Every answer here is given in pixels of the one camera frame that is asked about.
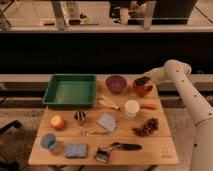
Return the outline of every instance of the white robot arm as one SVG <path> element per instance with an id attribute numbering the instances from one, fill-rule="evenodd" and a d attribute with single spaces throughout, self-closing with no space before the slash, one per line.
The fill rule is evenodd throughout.
<path id="1" fill-rule="evenodd" d="M 213 171 L 213 108 L 188 80 L 190 65 L 168 60 L 163 67 L 148 72 L 151 80 L 159 84 L 170 79 L 179 92 L 196 126 L 191 171 Z"/>

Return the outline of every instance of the green plastic tray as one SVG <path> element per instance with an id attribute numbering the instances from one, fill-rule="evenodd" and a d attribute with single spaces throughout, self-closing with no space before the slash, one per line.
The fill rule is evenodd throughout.
<path id="1" fill-rule="evenodd" d="M 96 76 L 76 74 L 52 75 L 43 103 L 48 107 L 90 108 L 95 102 Z"/>

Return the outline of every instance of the black wall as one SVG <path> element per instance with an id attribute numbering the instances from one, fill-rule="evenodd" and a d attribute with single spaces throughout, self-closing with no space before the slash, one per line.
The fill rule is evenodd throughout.
<path id="1" fill-rule="evenodd" d="M 0 33 L 0 73 L 142 73 L 168 59 L 213 73 L 213 33 Z"/>

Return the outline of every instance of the spoon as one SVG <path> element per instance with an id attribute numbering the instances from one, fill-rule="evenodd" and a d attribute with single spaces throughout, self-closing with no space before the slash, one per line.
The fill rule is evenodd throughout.
<path id="1" fill-rule="evenodd" d="M 89 136 L 89 135 L 91 135 L 91 134 L 109 135 L 109 134 L 111 134 L 111 133 L 110 133 L 110 132 L 107 132 L 107 131 L 100 131 L 100 132 L 96 132 L 96 131 L 81 131 L 80 134 L 83 135 L 83 136 Z"/>

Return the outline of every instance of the grapes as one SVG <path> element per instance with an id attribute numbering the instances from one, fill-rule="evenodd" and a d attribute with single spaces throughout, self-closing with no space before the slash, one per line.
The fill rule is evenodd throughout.
<path id="1" fill-rule="evenodd" d="M 135 135 L 143 137 L 152 134 L 155 130 L 158 130 L 158 119 L 157 118 L 151 118 L 148 119 L 142 128 L 135 128 L 133 127 L 132 130 Z"/>

